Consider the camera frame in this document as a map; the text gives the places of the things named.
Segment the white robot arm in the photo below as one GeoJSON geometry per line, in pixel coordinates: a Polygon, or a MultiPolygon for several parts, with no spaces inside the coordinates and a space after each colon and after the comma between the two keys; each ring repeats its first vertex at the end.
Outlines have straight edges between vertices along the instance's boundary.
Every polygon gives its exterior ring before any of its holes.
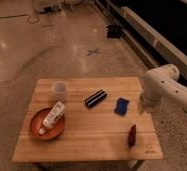
{"type": "Polygon", "coordinates": [[[179,76],[180,71],[174,64],[148,70],[143,76],[144,89],[139,96],[140,107],[154,108],[166,97],[187,112],[187,87],[178,83],[179,76]]]}

